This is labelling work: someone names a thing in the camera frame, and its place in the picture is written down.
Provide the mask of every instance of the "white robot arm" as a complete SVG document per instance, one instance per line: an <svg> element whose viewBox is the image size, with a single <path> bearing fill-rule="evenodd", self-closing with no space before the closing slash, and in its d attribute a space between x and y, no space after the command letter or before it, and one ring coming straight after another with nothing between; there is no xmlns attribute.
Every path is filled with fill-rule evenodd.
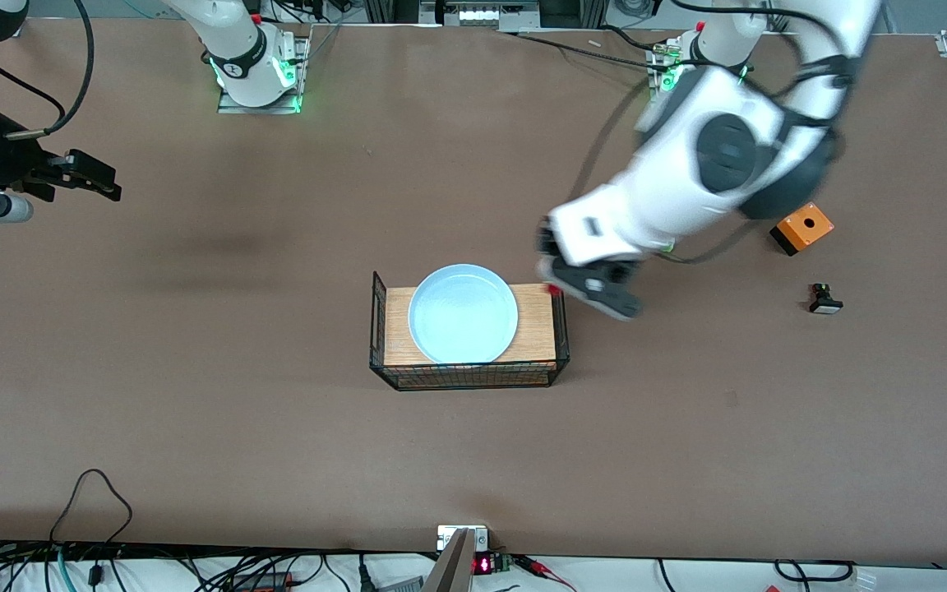
<svg viewBox="0 0 947 592"><path fill-rule="evenodd" d="M241 0L164 0L191 24L210 54L210 65L229 97L259 108L298 83L294 34L255 24Z"/></svg>
<svg viewBox="0 0 947 592"><path fill-rule="evenodd" d="M236 104L259 108L273 104L298 83L296 44L288 31L270 23L252 21L241 0L166 0L192 24L210 54L210 65L218 83ZM87 27L87 42L93 56L89 17L82 2L76 0ZM0 0L0 41L20 29L29 1ZM74 115L93 71L91 58L83 90L71 112L51 128L31 131L0 113L0 222L23 222L31 217L27 194L53 201L54 187L83 188L119 201L121 188L115 183L115 169L79 150L57 156L42 150L38 139L56 131Z"/></svg>
<svg viewBox="0 0 947 592"><path fill-rule="evenodd" d="M647 255L733 210L778 218L811 198L880 0L774 2L796 15L790 31L803 60L782 104L737 74L766 27L759 5L715 0L721 14L680 38L681 60L669 72L677 83L643 112L631 164L541 224L544 280L631 319L641 303L626 286Z"/></svg>

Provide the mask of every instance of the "red wire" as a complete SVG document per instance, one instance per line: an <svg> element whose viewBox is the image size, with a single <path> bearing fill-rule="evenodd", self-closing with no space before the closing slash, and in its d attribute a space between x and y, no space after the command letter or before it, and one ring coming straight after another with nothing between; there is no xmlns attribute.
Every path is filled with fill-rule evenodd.
<svg viewBox="0 0 947 592"><path fill-rule="evenodd" d="M572 584L569 584L569 582L564 581L562 577L558 576L556 573L549 572L548 574L545 574L545 576L550 581L556 581L557 584L564 585L572 592L579 592L579 590L577 590Z"/></svg>

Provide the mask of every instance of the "blue plate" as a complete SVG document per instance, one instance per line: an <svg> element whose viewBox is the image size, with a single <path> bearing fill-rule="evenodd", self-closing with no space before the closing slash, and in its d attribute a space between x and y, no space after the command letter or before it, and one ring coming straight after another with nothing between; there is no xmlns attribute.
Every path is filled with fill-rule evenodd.
<svg viewBox="0 0 947 592"><path fill-rule="evenodd" d="M518 301L503 278L460 263L426 276L411 296L411 340L434 363L487 363L518 332Z"/></svg>

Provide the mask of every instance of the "table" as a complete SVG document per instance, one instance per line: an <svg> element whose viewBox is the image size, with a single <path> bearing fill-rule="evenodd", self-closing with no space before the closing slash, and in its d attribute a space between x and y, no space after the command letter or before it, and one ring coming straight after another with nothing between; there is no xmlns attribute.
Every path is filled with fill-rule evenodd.
<svg viewBox="0 0 947 592"><path fill-rule="evenodd" d="M642 72L488 30L343 27L301 115L218 116L184 23L95 34L90 96L43 146L116 166L123 200L62 192L0 225L0 539L42 539L97 465L134 505L129 540L426 550L484 522L512 552L947 562L931 38L875 39L816 198L837 228L807 252L760 236L650 262L634 322L569 303L552 389L413 394L367 368L372 271L536 281L538 218ZM82 46L78 23L33 21L0 63L71 97ZM775 39L753 61L767 86L790 67ZM0 109L53 119L2 80ZM636 111L593 183L631 156ZM815 281L842 313L805 311ZM90 481L61 535L122 515Z"/></svg>

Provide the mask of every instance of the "cable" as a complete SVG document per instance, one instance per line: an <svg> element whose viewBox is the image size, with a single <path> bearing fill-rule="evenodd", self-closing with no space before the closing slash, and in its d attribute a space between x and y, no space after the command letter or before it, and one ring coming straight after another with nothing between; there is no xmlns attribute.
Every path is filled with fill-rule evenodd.
<svg viewBox="0 0 947 592"><path fill-rule="evenodd" d="M537 562L536 559L532 559L527 555L510 555L514 558L514 565L519 568L526 570L526 572L533 574L536 577L542 577L543 580L549 580L555 582L555 584L564 585L572 592L579 592L572 584L565 581L563 577L558 576L556 573L553 573L553 570L543 565L541 562Z"/></svg>
<svg viewBox="0 0 947 592"><path fill-rule="evenodd" d="M34 557L34 555L35 554L32 553L31 555L24 558L23 563L20 565L20 569L10 574L10 580L8 580L5 587L2 588L2 592L10 592L12 590L12 584L14 584L16 577L19 576L22 573L22 571L24 571L24 568L27 567L27 563L31 562L31 558Z"/></svg>
<svg viewBox="0 0 947 592"><path fill-rule="evenodd" d="M86 32L86 70L83 72L82 84L79 85L79 91L76 93L75 101L72 101L72 107L68 109L64 116L58 118L50 127L43 128L43 130L12 132L12 134L5 135L5 138L8 140L45 138L53 134L53 132L67 125L68 121L72 120L72 117L75 117L76 112L78 112L80 106L82 106L83 99L86 98L86 91L90 89L90 78L93 78L94 75L94 27L90 25L90 15L87 14L86 6L83 5L82 0L72 1L74 1L76 8L79 10L79 18L82 19L83 30Z"/></svg>
<svg viewBox="0 0 947 592"><path fill-rule="evenodd" d="M357 571L360 573L360 592L376 592L378 588L375 581L372 580L372 573L367 570L367 563L364 562L364 554L360 554L360 567Z"/></svg>
<svg viewBox="0 0 947 592"><path fill-rule="evenodd" d="M339 29L342 29L342 22L347 18L349 18L348 12L342 15L342 18L340 18L338 22L335 23L335 26L332 26L331 30L327 31L327 35L320 40L320 43L316 44L316 47L312 49L312 52L309 52L309 55L305 57L305 63L309 63L309 61L312 60L312 56L316 56L316 54L320 52L320 49L323 49L323 46L327 44L327 41L330 40L331 37L334 37L338 34Z"/></svg>
<svg viewBox="0 0 947 592"><path fill-rule="evenodd" d="M204 580L203 574L200 573L200 568L196 566L196 562L188 556L188 553L185 553L185 558L188 559L188 563L185 562L185 559L177 558L174 561L181 563L181 567L188 570L189 573L192 573L196 577L196 580L200 582L200 589L206 590L207 580Z"/></svg>
<svg viewBox="0 0 947 592"><path fill-rule="evenodd" d="M753 7L739 7L739 8L720 8L720 7L703 7L703 5L698 4L689 4L683 0L672 0L676 7L685 8L687 11L693 12L709 12L709 14L717 15L766 15L766 16L791 16L794 19L804 20L805 22L812 23L818 29L822 30L824 34L828 36L828 40L831 41L831 44L835 46L835 50L838 53L844 53L843 48L843 38L838 36L838 31L835 30L830 24L823 22L823 20L816 18L807 12L799 11L789 11L786 8L753 8Z"/></svg>
<svg viewBox="0 0 947 592"><path fill-rule="evenodd" d="M64 510L61 511L61 515L57 516L57 520L53 522L53 527L49 528L49 542L50 543L60 544L60 542L57 541L56 536L55 536L57 532L57 527L61 525L61 521L64 521L64 518L65 516L68 515L68 512L71 512L72 503L75 503L76 495L79 493L79 486L82 485L83 477L85 477L86 475L89 475L90 473L95 473L98 476L100 476L101 479L104 479L104 484L106 484L106 486L109 486L109 491L112 492L112 495L114 495L116 499L118 499L118 501L122 503L124 508L127 508L127 520L123 522L123 525L121 525L121 527L116 529L116 532L112 533L112 536L109 536L109 538L104 541L104 544L112 543L112 540L116 539L116 536L118 536L119 533L123 532L123 530L126 529L131 524L131 520L134 520L134 508L132 508L131 505L129 505L129 502L127 502L127 499L125 499L122 495L119 494L118 491L116 491L116 487L112 485L112 479L109 479L109 476L105 475L104 471L102 471L101 469L86 469L85 471L79 474L79 479L76 479L75 487L72 487L72 495L69 496L68 503L65 503Z"/></svg>
<svg viewBox="0 0 947 592"><path fill-rule="evenodd" d="M64 551L63 548L57 548L57 569L61 570L61 578L64 580L64 587L68 588L68 592L78 592L76 591L76 585L72 584L72 577L68 575L68 569L64 566Z"/></svg>
<svg viewBox="0 0 947 592"><path fill-rule="evenodd" d="M568 588L568 589L571 590L572 592L579 592L579 590L577 590L572 584L569 584L569 582L564 581L564 580L563 580L561 577L559 577L559 576L555 576L555 574L553 574L553 573L550 573L550 576L544 576L544 577L546 577L546 578L547 578L548 580L550 580L550 581L556 581L557 584L564 585L565 588Z"/></svg>
<svg viewBox="0 0 947 592"><path fill-rule="evenodd" d="M784 570L781 569L781 563L787 563L787 565L796 568L796 572L799 573L799 576L789 576L784 572ZM841 574L841 576L806 576L806 573L799 565L799 562L794 561L794 559L777 559L777 561L774 561L774 571L777 572L777 576L781 576L784 578L784 580L793 581L796 582L796 584L802 584L805 592L811 592L809 585L812 581L819 581L822 582L822 584L835 584L835 582L846 581L853 577L852 562L821 562L819 565L845 566L846 572Z"/></svg>
<svg viewBox="0 0 947 592"><path fill-rule="evenodd" d="M660 575L664 576L664 584L668 586L668 592L676 592L668 577L668 569L665 568L663 559L657 559L657 563L660 563Z"/></svg>
<svg viewBox="0 0 947 592"><path fill-rule="evenodd" d="M10 72L5 71L5 68L3 67L0 67L0 76L16 84L16 86L21 87L21 89L27 90L29 93L43 99L46 102L49 102L49 104L53 105L53 107L57 110L57 117L64 117L64 105L62 105L61 102L57 101L57 99L54 97L49 96L49 93L45 93L45 91L37 89L37 87L24 82L22 79L16 78L16 76L10 74Z"/></svg>
<svg viewBox="0 0 947 592"><path fill-rule="evenodd" d="M46 558L42 562L42 580L46 584L46 592L52 592L49 589L49 549L46 550Z"/></svg>
<svg viewBox="0 0 947 592"><path fill-rule="evenodd" d="M144 18L146 18L146 19L154 19L154 18L155 18L155 16L150 15L150 14L146 14L146 12L143 12L143 11L141 10L141 8L135 7L134 4L131 4L131 0L123 0L123 4L127 4L127 6L130 7L132 11L136 12L136 14L142 15L142 16L143 16Z"/></svg>
<svg viewBox="0 0 947 592"><path fill-rule="evenodd" d="M116 569L116 558L109 559L109 565L112 566L113 576L116 576L116 584L119 585L120 592L127 592L127 587L123 585L123 578L119 577L119 570Z"/></svg>
<svg viewBox="0 0 947 592"><path fill-rule="evenodd" d="M320 570L324 569L324 563L327 563L326 556L320 555L320 565L319 565L319 566L316 566L316 570L313 571L312 576L309 576L308 578L305 578L305 580L300 580L300 581L297 582L297 584L294 584L294 585L308 584L309 581L312 581L312 578L313 578L313 577L316 577L316 574L319 574L319 573L320 573Z"/></svg>
<svg viewBox="0 0 947 592"><path fill-rule="evenodd" d="M640 41L635 41L634 38L632 38L631 36L627 34L626 30L620 29L619 26L613 26L612 24L604 24L602 25L602 29L611 30L612 33L619 35L621 39L623 39L630 45L634 45L635 48L643 49L645 50L645 52L651 52L651 50L653 50L654 44L642 44L642 42ZM657 44L665 44L666 41L667 41L666 39L664 39L663 41L657 41Z"/></svg>
<svg viewBox="0 0 947 592"><path fill-rule="evenodd" d="M283 8L283 10L285 10L287 14L289 14L290 16L294 16L294 18L298 19L299 22L305 22L305 21L303 21L300 16L294 14L293 11L301 12L301 14L303 15L312 16L312 18L316 19L316 22L328 22L328 23L331 22L330 19L327 18L327 16L324 16L322 14L318 15L316 12L309 11L308 8L300 7L300 5L294 1L292 1L290 5L288 5L285 0L273 0L273 3L275 5L278 5L278 7Z"/></svg>
<svg viewBox="0 0 947 592"><path fill-rule="evenodd" d="M670 252L656 252L655 256L660 257L668 263L679 263L682 266L696 266L700 263L706 263L718 255L722 255L723 252L729 251L730 248L736 246L745 236L748 235L756 226L759 225L759 222L762 220L748 220L744 224L741 224L739 228L734 229L734 231L727 236L725 239L722 239L721 243L715 244L714 247L708 248L707 251L703 251L700 255L695 257L677 257L676 255L670 254Z"/></svg>
<svg viewBox="0 0 947 592"><path fill-rule="evenodd" d="M349 584L346 584L346 582L345 582L345 580L343 580L342 576L339 576L339 574L338 574L337 572L335 572L335 570L332 570L332 569L331 569L331 564L330 564L329 562L327 562L327 555L321 555L321 557L324 558L324 567L327 568L327 571L330 571L330 572L331 572L331 575L332 575L332 576L339 578L339 581L341 581L341 582L342 582L342 585L344 585L344 587L345 587L345 592L353 592L352 590L349 589Z"/></svg>

